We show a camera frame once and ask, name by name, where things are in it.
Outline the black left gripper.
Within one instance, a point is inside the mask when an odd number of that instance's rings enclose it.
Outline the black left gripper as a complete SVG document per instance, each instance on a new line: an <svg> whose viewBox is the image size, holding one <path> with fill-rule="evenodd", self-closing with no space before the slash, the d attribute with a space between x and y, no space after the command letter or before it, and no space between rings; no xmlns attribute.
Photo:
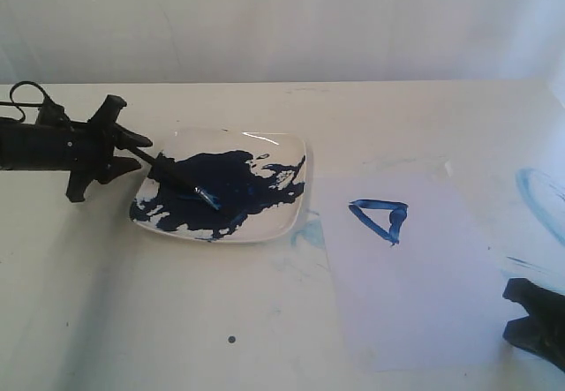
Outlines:
<svg viewBox="0 0 565 391"><path fill-rule="evenodd" d="M111 181L141 168L131 157L112 156L95 165L95 134L118 149L151 147L153 141L117 122L127 102L108 94L86 123L69 126L1 123L2 170L70 171L65 196L70 202L83 202L87 187L97 181Z"/></svg>

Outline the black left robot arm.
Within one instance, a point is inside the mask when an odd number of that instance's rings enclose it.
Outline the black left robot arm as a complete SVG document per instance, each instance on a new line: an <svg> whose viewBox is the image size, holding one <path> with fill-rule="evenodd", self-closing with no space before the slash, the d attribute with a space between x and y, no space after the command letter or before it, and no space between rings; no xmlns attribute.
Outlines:
<svg viewBox="0 0 565 391"><path fill-rule="evenodd" d="M1 121L1 169L68 171L65 195L73 203L83 202L93 181L108 184L141 168L134 158L116 156L117 149L153 145L117 122L125 106L123 98L109 94L88 121L80 122L45 98L34 123Z"/></svg>

